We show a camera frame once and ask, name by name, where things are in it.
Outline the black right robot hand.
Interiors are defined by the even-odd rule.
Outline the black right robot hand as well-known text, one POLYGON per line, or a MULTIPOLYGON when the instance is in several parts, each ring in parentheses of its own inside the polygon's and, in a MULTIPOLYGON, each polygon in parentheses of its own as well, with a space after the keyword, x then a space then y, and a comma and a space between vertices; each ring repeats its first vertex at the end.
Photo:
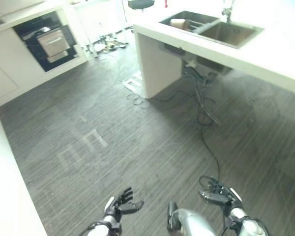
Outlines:
POLYGON ((228 217, 235 208, 244 210, 239 194, 214 177, 202 175, 199 177, 200 197, 209 204, 221 208, 223 215, 228 217))

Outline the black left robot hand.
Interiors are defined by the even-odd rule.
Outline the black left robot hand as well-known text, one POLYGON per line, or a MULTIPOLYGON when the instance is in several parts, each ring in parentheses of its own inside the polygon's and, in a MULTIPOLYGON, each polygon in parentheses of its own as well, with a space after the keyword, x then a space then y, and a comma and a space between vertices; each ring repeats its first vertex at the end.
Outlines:
POLYGON ((132 187, 122 190, 117 196, 112 196, 104 207, 104 216, 111 216, 120 221, 123 215, 134 214, 142 209, 144 201, 133 202, 132 187))

